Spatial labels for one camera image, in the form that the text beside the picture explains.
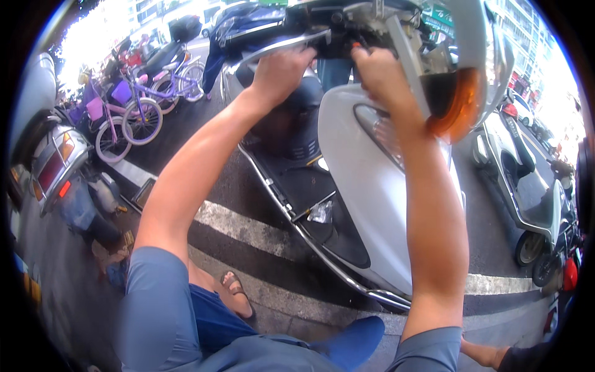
building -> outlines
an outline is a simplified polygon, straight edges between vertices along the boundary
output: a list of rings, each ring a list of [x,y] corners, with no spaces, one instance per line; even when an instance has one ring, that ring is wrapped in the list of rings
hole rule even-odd
[[[552,57],[555,39],[527,0],[487,0],[496,21],[515,45],[511,87],[523,98],[539,99],[544,69]]]

sandal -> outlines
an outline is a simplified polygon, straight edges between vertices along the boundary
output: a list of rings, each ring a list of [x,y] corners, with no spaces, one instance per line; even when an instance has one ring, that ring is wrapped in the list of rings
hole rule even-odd
[[[227,273],[231,273],[231,278],[229,278],[227,283],[223,284],[223,281],[225,280],[225,276],[227,275]],[[240,286],[235,287],[234,289],[230,290],[229,287],[231,287],[231,285],[235,282],[240,283]],[[248,304],[250,305],[250,308],[252,309],[252,315],[249,318],[242,318],[242,317],[240,317],[240,318],[242,318],[244,320],[253,320],[254,318],[256,318],[256,310],[254,310],[254,307],[252,306],[252,303],[250,302],[248,295],[246,294],[246,292],[244,292],[242,282],[240,281],[240,279],[237,277],[237,275],[233,271],[226,271],[223,275],[221,275],[221,279],[219,279],[219,283],[221,283],[223,288],[229,290],[232,296],[235,296],[238,293],[241,293],[242,295],[246,296],[246,299],[248,300]]]

asphalt road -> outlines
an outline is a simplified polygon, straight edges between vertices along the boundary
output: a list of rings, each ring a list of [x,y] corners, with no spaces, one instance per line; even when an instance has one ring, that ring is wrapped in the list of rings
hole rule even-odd
[[[204,61],[208,55],[208,45],[201,44],[205,42],[206,39],[198,39],[189,44],[192,54],[203,56]],[[164,117],[163,128],[155,140],[145,146],[134,146],[126,160],[159,175],[185,141],[223,108],[218,81],[210,101],[201,99],[189,103],[181,99],[174,111]],[[521,130],[537,144],[527,129],[523,127]],[[469,272],[499,277],[530,277],[530,268],[520,268],[513,260],[514,248],[522,230],[514,226],[495,188],[472,166],[469,159],[471,141],[472,135],[469,135],[453,148],[461,188],[467,196],[471,251]],[[526,139],[525,141],[537,159],[537,172],[523,178],[519,183],[522,200],[528,208],[539,202],[545,192],[545,185],[552,181],[553,175],[541,154],[545,153],[543,148],[536,147]],[[234,151],[225,165],[208,200],[240,215],[289,231],[289,226],[239,151]],[[354,295],[353,291],[338,291],[338,287],[345,285],[308,248],[297,248],[300,249],[298,256],[301,257],[288,261],[259,251],[197,222],[190,229],[189,243],[232,267],[293,292],[343,305],[354,305],[354,301],[365,302]],[[477,297],[481,298],[476,301],[478,304],[471,301],[468,306],[490,308],[489,311],[495,312],[502,306],[510,308],[519,302],[532,301],[536,296],[535,293],[520,293]]]

scooter wheel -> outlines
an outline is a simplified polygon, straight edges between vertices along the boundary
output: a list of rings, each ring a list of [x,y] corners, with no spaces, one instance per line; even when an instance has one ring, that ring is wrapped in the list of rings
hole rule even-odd
[[[543,252],[546,237],[531,231],[525,231],[516,243],[516,263],[525,267],[535,261]]]
[[[538,287],[545,287],[554,279],[556,270],[559,268],[559,259],[552,254],[542,255],[533,267],[533,284]]]

white car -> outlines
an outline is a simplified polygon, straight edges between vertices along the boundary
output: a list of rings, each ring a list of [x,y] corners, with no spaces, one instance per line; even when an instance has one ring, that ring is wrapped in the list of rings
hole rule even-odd
[[[515,97],[514,106],[519,113],[519,119],[521,123],[525,127],[530,127],[533,124],[533,120],[535,119],[533,116],[533,112],[529,108],[529,105],[525,102],[525,100],[518,95],[516,92],[512,92],[513,96]]]

